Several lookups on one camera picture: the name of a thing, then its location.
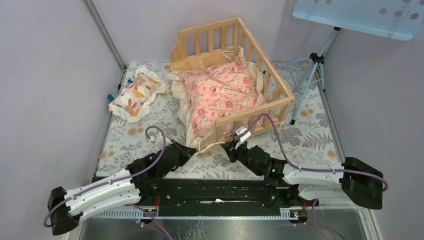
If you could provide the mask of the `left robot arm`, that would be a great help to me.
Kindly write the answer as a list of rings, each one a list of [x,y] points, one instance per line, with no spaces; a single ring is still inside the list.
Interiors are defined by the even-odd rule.
[[[116,207],[157,203],[159,194],[154,182],[183,166],[197,153],[175,140],[170,145],[128,164],[113,175],[76,189],[62,186],[50,192],[44,226],[54,236],[74,230],[94,215]]]

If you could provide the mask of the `pink patterned bed cushion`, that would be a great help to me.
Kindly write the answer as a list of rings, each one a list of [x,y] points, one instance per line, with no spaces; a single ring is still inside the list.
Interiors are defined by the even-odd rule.
[[[173,71],[171,92],[179,101],[179,119],[185,125],[185,145],[203,151],[215,121],[265,104],[263,77],[242,52],[224,55],[231,62],[205,70]]]

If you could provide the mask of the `wooden pet bed frame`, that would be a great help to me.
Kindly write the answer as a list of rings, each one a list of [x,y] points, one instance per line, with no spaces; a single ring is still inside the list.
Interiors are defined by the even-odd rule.
[[[242,52],[246,61],[254,63],[259,70],[266,103],[217,119],[213,133],[202,141],[202,147],[227,141],[241,126],[252,126],[253,135],[269,131],[273,123],[280,125],[285,121],[295,101],[294,95],[240,17],[180,30],[170,54],[170,69],[171,72],[203,71],[230,63],[232,60],[226,58],[225,53],[232,55],[238,52]]]

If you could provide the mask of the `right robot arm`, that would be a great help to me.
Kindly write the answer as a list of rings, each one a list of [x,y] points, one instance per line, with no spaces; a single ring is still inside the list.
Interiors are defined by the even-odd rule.
[[[259,146],[248,148],[236,139],[221,144],[230,162],[240,162],[273,187],[287,187],[287,201],[299,206],[315,199],[348,200],[357,206],[380,210],[387,190],[381,171],[355,158],[330,165],[290,164]]]

